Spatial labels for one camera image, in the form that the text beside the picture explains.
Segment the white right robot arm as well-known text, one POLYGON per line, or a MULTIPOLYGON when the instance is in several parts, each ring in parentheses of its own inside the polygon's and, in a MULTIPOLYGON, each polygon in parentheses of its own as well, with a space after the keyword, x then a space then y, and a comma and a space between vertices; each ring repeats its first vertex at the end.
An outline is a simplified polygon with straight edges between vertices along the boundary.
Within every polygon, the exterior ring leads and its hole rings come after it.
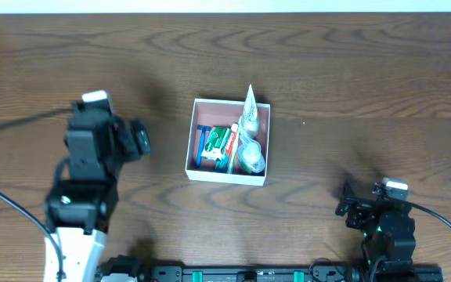
POLYGON ((371 281, 380 275, 413 271, 415 221, 405 203, 408 192, 406 183, 385 178, 375 184, 377 197, 371 200, 358 196, 350 184, 343 185, 335 214, 345 215, 346 226, 363 233, 361 248, 371 281))

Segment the white leaf-print tube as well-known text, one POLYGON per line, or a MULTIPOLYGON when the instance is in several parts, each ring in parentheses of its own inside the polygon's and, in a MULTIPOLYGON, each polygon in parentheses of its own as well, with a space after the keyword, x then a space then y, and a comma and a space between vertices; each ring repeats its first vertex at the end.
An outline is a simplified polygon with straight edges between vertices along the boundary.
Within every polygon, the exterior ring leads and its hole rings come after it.
POLYGON ((259 125, 258 107, 252 85, 249 85, 239 126, 242 133, 254 139, 258 135, 259 125))

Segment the clear pump spray bottle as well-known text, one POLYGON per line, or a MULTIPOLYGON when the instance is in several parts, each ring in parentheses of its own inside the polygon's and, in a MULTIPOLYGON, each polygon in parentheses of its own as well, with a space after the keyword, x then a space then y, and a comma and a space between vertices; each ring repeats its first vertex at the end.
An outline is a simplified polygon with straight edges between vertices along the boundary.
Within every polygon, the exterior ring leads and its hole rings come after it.
POLYGON ((241 145, 238 148, 240 169, 248 175, 259 175, 265 170, 266 163, 260 143, 246 134, 240 134, 241 145))

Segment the green soap packet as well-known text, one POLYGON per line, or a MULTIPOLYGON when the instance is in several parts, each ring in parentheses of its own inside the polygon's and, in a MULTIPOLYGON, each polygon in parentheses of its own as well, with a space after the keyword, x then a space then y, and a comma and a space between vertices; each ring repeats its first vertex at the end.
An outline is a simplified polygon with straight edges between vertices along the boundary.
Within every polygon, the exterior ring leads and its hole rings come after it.
POLYGON ((211 161, 220 161, 224 156, 231 132, 228 127, 212 127, 204 144, 201 157, 211 161))

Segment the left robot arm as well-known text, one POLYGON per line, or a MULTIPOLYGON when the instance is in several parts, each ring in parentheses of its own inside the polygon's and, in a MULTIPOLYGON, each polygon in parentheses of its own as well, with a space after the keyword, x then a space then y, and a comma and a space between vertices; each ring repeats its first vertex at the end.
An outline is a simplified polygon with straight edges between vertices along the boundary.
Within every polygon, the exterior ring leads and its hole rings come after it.
POLYGON ((150 152, 141 121, 125 121, 107 102, 75 102, 64 143, 68 157, 56 167, 45 198, 47 281, 92 281, 119 200, 124 164, 150 152))

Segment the red green toothpaste tube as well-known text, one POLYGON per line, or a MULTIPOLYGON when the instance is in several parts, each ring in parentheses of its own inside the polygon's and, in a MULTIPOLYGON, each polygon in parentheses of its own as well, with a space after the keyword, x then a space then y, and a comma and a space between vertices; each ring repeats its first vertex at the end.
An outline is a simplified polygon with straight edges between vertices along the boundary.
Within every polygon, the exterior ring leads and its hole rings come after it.
POLYGON ((229 167, 229 162, 231 161, 231 158, 232 158, 233 144, 236 140, 238 128, 239 128, 239 125, 237 123, 232 124, 232 126, 230 128, 229 137, 224 146, 222 159, 220 161, 216 161, 216 163, 215 163, 215 171, 216 172, 227 173, 227 170, 229 167))

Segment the blue disposable razor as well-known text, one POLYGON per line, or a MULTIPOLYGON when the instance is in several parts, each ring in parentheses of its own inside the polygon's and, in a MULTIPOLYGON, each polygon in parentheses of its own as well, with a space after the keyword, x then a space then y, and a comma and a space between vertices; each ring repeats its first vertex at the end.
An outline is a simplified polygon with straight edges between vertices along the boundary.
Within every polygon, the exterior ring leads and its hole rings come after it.
POLYGON ((197 151, 196 167, 199 168, 202 162, 202 153, 204 150, 205 142, 207 140, 207 132, 211 130, 211 126, 198 125, 197 130, 200 131, 200 143, 197 151))

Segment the green white toothbrush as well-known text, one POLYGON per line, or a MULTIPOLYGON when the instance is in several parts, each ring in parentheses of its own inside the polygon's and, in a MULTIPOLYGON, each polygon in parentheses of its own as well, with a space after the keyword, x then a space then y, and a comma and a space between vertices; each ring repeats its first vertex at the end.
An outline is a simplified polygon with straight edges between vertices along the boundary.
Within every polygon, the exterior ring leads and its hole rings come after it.
POLYGON ((228 162, 228 166, 227 166, 227 174, 232 174, 233 173, 233 167, 234 167, 234 163, 236 160, 236 152, 239 146, 239 135, 240 135, 240 124, 239 123, 235 123, 233 124, 233 142, 232 145, 230 146, 229 149, 229 162, 228 162))

